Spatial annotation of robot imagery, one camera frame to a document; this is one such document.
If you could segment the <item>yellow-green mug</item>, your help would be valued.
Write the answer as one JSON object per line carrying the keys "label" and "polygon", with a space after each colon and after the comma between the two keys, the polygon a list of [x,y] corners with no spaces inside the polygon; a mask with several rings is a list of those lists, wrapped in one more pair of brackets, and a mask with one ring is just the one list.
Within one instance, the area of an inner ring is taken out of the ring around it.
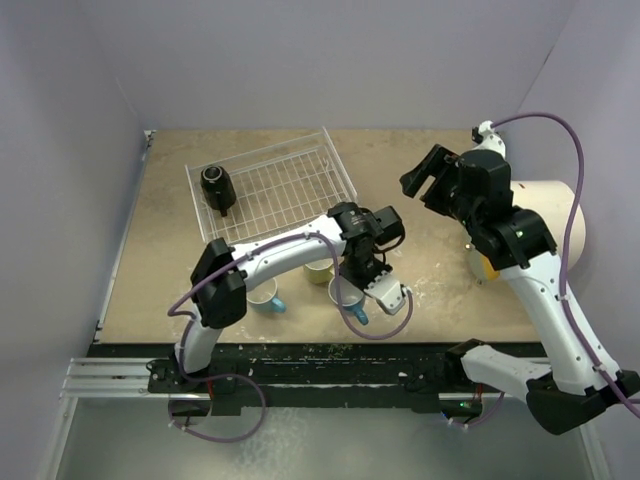
{"label": "yellow-green mug", "polygon": [[333,261],[322,259],[303,265],[303,273],[308,282],[313,285],[327,284],[334,277]]}

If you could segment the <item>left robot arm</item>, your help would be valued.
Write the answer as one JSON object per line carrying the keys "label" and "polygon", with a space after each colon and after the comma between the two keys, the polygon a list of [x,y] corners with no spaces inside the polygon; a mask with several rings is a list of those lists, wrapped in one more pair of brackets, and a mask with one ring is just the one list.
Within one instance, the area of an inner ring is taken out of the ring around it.
{"label": "left robot arm", "polygon": [[191,274],[191,289],[168,310],[171,317],[188,319],[174,347],[171,381],[184,392],[201,388],[222,331],[246,315],[248,293],[307,263],[331,260],[337,277],[374,299],[388,315],[413,311],[410,290],[383,258],[404,238],[403,222],[393,207],[371,211],[340,202],[269,239],[234,246],[223,238],[209,242]]}

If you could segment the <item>dark blue mug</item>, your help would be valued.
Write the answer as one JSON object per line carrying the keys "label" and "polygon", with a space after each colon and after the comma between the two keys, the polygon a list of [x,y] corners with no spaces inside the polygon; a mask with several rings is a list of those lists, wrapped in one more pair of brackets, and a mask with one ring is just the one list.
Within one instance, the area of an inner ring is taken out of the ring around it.
{"label": "dark blue mug", "polygon": [[364,311],[365,295],[348,280],[341,276],[334,277],[329,282],[327,291],[335,306],[341,305],[361,325],[366,326],[369,323],[368,316]]}

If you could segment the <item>light blue mug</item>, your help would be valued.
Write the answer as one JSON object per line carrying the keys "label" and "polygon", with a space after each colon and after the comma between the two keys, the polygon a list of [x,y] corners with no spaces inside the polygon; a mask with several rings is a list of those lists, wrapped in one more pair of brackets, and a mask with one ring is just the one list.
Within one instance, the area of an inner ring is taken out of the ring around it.
{"label": "light blue mug", "polygon": [[278,283],[275,278],[269,279],[247,294],[248,304],[262,314],[285,313],[287,307],[280,299]]}

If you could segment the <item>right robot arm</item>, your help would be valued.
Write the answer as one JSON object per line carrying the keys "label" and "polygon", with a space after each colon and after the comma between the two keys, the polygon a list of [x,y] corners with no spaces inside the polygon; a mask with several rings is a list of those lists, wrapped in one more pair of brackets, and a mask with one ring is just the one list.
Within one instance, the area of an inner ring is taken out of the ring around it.
{"label": "right robot arm", "polygon": [[503,354],[472,339],[447,354],[446,383],[456,391],[491,386],[525,403],[549,433],[560,435],[616,404],[629,405],[639,375],[619,367],[602,347],[561,275],[556,242],[543,218],[515,205],[511,167],[502,152],[475,148],[461,155],[436,144],[400,178],[408,197],[458,221],[476,252],[519,298],[547,364]]}

